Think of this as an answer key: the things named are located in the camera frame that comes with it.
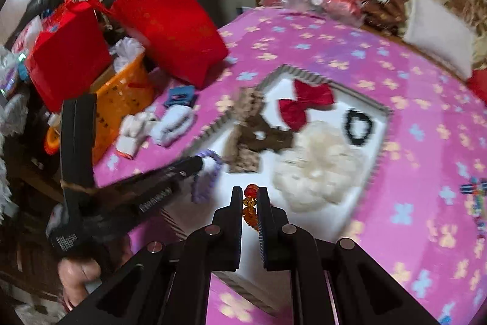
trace metal screw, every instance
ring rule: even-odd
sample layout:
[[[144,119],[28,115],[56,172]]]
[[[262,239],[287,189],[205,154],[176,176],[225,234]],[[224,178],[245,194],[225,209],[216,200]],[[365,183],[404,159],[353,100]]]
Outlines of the metal screw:
[[[282,228],[281,228],[282,232],[285,233],[285,234],[294,234],[296,233],[296,226],[294,226],[293,224],[285,224]]]
[[[157,253],[163,248],[162,242],[152,241],[147,244],[147,251],[150,253]]]
[[[210,236],[216,236],[220,231],[220,227],[216,224],[210,224],[205,228],[206,234],[209,234]]]
[[[354,240],[350,239],[350,238],[342,238],[340,240],[340,246],[343,248],[343,249],[354,249],[354,246],[355,246],[355,243],[354,243]]]

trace white tray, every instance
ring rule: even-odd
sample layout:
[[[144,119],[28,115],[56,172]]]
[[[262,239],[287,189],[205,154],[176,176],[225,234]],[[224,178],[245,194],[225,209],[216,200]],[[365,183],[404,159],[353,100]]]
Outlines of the white tray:
[[[188,193],[182,194],[176,201],[165,208],[185,234],[188,235],[194,230],[210,224],[214,211],[230,203],[233,186],[241,186],[242,189],[245,189],[249,184],[256,184],[267,187],[272,204],[283,208],[287,212],[290,223],[308,230],[317,239],[333,242],[337,240],[340,232],[350,219],[352,211],[367,185],[367,181],[373,174],[392,111],[377,101],[320,75],[289,65],[282,65],[257,86],[265,94],[267,105],[262,114],[271,126],[278,125],[288,129],[279,115],[278,100],[281,98],[295,98],[293,80],[296,78],[307,83],[328,83],[335,95],[335,104],[331,110],[318,111],[308,109],[306,111],[309,122],[315,120],[327,121],[343,131],[344,118],[350,108],[366,113],[373,120],[373,133],[366,144],[360,148],[366,155],[367,163],[365,165],[364,178],[359,186],[350,189],[347,197],[338,205],[329,204],[314,212],[293,213],[282,198],[281,193],[272,186],[274,162],[278,154],[266,150],[261,153],[259,173],[227,173],[228,166],[225,165],[213,196],[208,203],[193,204]],[[221,154],[223,145],[234,124],[235,121],[231,118],[230,112],[227,112],[217,119],[210,126],[210,129],[191,145],[184,154],[195,154],[204,148]],[[205,169],[211,169],[212,167],[212,160],[205,159]],[[200,182],[204,183],[204,173],[201,176]],[[183,191],[189,192],[190,183],[192,182],[187,181],[184,184]],[[288,276],[264,271],[259,254],[259,235],[245,222],[243,222],[242,227],[240,268],[236,274],[227,275],[255,297],[275,309],[290,301]]]

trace red bag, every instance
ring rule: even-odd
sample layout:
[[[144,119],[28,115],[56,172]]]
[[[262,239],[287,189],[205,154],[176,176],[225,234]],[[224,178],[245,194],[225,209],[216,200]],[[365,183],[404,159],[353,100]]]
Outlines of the red bag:
[[[228,55],[218,31],[196,0],[115,0],[114,17],[159,66],[199,89],[208,68]]]
[[[93,8],[87,2],[65,4],[42,31],[25,66],[51,112],[88,91],[111,63]]]

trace orange beaded hair clip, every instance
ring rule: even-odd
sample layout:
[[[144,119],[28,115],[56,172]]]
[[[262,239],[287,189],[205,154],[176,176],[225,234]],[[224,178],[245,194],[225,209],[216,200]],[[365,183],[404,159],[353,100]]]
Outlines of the orange beaded hair clip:
[[[259,231],[257,226],[257,210],[254,208],[257,204],[257,190],[259,187],[255,184],[248,185],[243,194],[245,198],[242,200],[245,208],[243,210],[243,220],[255,230]]]

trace orange plastic bin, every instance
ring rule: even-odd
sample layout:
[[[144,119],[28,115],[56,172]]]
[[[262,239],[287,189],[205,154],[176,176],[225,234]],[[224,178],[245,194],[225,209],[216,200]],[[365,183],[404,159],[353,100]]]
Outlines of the orange plastic bin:
[[[122,119],[143,111],[154,100],[154,87],[143,63],[144,53],[117,73],[96,96],[96,138],[92,150],[93,165],[114,143]]]

